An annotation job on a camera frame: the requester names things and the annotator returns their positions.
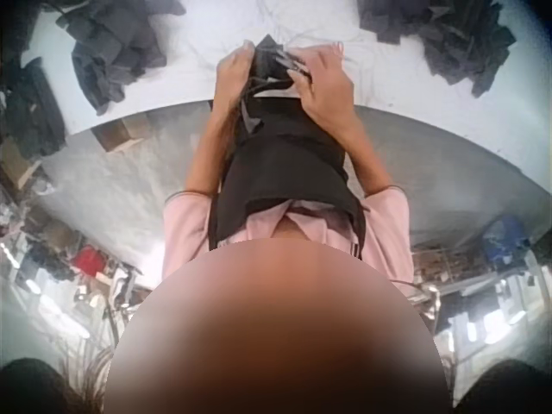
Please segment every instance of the garment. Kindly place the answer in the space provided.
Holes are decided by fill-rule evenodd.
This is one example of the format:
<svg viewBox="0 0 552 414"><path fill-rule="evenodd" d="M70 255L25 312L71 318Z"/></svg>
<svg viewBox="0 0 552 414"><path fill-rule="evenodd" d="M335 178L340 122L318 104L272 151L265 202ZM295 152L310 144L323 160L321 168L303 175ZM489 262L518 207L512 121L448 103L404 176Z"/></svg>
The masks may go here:
<svg viewBox="0 0 552 414"><path fill-rule="evenodd" d="M209 251L207 228L211 199L181 192L166 203L163 277ZM361 200L367 222L362 260L389 279L412 282L406 195L391 187ZM347 218L323 204L286 201L248 217L245 226L223 244L271 237L283 216L293 220L313 242L350 254L353 232Z"/></svg>
<svg viewBox="0 0 552 414"><path fill-rule="evenodd" d="M41 58L18 69L8 85L6 129L26 160L57 153L66 144L65 124L41 68Z"/></svg>
<svg viewBox="0 0 552 414"><path fill-rule="evenodd" d="M329 204L351 222L361 256L366 220L347 186L345 150L304 112L298 99L251 98L249 113L260 120L254 132L238 121L235 148L213 199L208 236L216 248L251 214L290 199Z"/></svg>

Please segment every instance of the white table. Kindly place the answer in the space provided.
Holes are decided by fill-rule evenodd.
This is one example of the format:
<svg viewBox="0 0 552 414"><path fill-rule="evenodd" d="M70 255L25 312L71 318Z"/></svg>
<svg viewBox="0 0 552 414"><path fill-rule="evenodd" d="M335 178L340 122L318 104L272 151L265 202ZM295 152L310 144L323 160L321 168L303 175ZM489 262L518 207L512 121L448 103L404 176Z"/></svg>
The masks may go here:
<svg viewBox="0 0 552 414"><path fill-rule="evenodd" d="M36 24L25 64L37 56L67 133L175 104L212 99L216 63L244 39L266 34L288 46L342 41L345 69L356 86L355 102L445 129L509 161L552 192L550 183L550 50L544 30L517 0L500 22L517 37L490 92L479 99L468 80L449 86L431 76L416 37L400 47L381 44L359 29L356 0L181 0L185 16L154 16L167 67L149 71L125 88L126 99L103 116L86 101L71 61L74 40L55 25L57 13Z"/></svg>

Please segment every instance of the concrete floor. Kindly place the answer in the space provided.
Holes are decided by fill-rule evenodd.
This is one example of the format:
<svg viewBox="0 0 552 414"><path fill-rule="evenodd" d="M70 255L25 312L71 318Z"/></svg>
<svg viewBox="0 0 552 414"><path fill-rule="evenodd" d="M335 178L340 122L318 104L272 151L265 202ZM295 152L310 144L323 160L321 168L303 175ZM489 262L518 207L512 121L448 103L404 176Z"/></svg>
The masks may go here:
<svg viewBox="0 0 552 414"><path fill-rule="evenodd" d="M504 213L521 217L534 237L550 227L550 195L499 157L421 122L358 111L409 196L413 246L459 246ZM163 204L182 189L208 115L207 103L152 111L154 136L122 153L106 154L90 131L69 137L44 160L58 190L40 203L122 260L157 273ZM356 180L350 184L359 191Z"/></svg>

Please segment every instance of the fabric piece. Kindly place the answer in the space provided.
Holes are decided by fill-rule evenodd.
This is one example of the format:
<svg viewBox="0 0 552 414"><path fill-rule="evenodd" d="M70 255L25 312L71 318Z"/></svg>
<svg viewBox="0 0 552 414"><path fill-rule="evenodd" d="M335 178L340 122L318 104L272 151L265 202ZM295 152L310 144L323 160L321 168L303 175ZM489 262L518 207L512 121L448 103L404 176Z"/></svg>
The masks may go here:
<svg viewBox="0 0 552 414"><path fill-rule="evenodd" d="M248 103L251 98L263 91L285 90L293 86L293 80L287 74L287 70L275 59L281 50L284 50L284 47L276 43L269 34L255 48L249 79L240 102L241 119L249 134L262 127L262 120L252 117L249 113Z"/></svg>
<svg viewBox="0 0 552 414"><path fill-rule="evenodd" d="M96 0L62 14L57 24L77 41L73 67L97 115L105 113L110 102L121 102L122 87L147 68L166 66L147 17L184 13L178 0Z"/></svg>
<svg viewBox="0 0 552 414"><path fill-rule="evenodd" d="M167 200L164 211L167 277L209 251L207 229L211 199L182 192ZM361 200L367 221L362 260L389 279L412 282L413 264L409 237L409 208L405 194L391 187ZM226 243L269 238L287 216L313 241L350 254L354 235L348 219L326 204L289 200L249 216L245 226Z"/></svg>
<svg viewBox="0 0 552 414"><path fill-rule="evenodd" d="M41 69L41 58L18 73L17 82L9 86L5 122L22 157L32 161L65 146L65 124Z"/></svg>
<svg viewBox="0 0 552 414"><path fill-rule="evenodd" d="M361 28L378 41L398 45L400 36L419 35L431 73L449 85L471 79L475 97L491 89L516 42L492 0L358 0L358 7Z"/></svg>

